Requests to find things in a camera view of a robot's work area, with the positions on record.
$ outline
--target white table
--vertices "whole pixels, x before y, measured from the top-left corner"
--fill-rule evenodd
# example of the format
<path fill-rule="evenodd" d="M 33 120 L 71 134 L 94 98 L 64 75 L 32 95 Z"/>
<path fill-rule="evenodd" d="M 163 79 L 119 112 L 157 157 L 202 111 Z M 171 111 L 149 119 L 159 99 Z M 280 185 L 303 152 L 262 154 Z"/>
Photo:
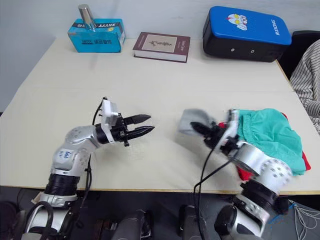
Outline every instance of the white table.
<path fill-rule="evenodd" d="M 0 118 L 0 185 L 44 188 L 52 156 L 66 133 L 91 124 L 103 96 L 124 117 L 150 114 L 149 134 L 106 145 L 93 155 L 93 190 L 190 192 L 209 149 L 200 137 L 177 132 L 186 108 L 201 108 L 224 120 L 230 108 L 275 108 L 288 116 L 302 138 L 312 170 L 295 177 L 282 194 L 319 194 L 320 137 L 277 62 L 228 60 L 204 55 L 192 41 L 187 64 L 132 57 L 135 40 L 122 53 L 76 53 L 57 39 L 21 85 Z M 213 156 L 210 172 L 224 163 Z M 85 177 L 78 187 L 84 187 Z M 204 192 L 237 193 L 240 179 L 228 165 Z"/>

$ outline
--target teal fabric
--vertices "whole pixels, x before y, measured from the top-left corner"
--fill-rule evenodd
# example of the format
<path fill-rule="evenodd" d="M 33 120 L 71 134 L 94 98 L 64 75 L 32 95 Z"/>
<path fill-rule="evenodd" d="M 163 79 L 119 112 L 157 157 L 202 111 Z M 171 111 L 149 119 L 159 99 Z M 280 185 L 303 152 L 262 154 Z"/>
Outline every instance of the teal fabric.
<path fill-rule="evenodd" d="M 239 110 L 238 135 L 266 155 L 287 163 L 294 175 L 305 173 L 301 138 L 281 112 L 270 108 Z"/>

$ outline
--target book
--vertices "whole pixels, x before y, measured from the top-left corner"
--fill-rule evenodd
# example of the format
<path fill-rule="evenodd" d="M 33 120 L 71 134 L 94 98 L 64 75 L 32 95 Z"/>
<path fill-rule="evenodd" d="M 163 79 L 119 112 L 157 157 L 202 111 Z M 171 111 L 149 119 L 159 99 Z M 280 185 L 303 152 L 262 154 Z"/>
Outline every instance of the book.
<path fill-rule="evenodd" d="M 136 58 L 186 63 L 189 46 L 189 36 L 141 32 L 133 52 Z"/>

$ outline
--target blue case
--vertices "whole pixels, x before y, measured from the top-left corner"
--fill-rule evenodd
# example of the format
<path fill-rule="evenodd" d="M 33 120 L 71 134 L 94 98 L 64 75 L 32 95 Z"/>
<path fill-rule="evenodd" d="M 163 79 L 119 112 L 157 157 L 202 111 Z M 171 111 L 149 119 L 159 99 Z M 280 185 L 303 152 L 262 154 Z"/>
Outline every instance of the blue case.
<path fill-rule="evenodd" d="M 217 57 L 272 62 L 290 44 L 280 17 L 255 11 L 214 6 L 203 28 L 203 50 Z"/>
<path fill-rule="evenodd" d="M 88 30 L 79 18 L 68 31 L 68 36 L 79 53 L 118 53 L 125 41 L 121 19 L 96 18 L 96 28 Z"/>

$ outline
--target striped shirt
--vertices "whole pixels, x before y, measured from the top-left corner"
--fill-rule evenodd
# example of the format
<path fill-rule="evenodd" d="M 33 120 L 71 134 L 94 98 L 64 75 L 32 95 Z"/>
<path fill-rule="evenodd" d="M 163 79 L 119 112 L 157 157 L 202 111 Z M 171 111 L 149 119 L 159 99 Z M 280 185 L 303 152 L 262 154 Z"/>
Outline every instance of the striped shirt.
<path fill-rule="evenodd" d="M 290 82 L 320 135 L 320 39 L 305 51 Z"/>

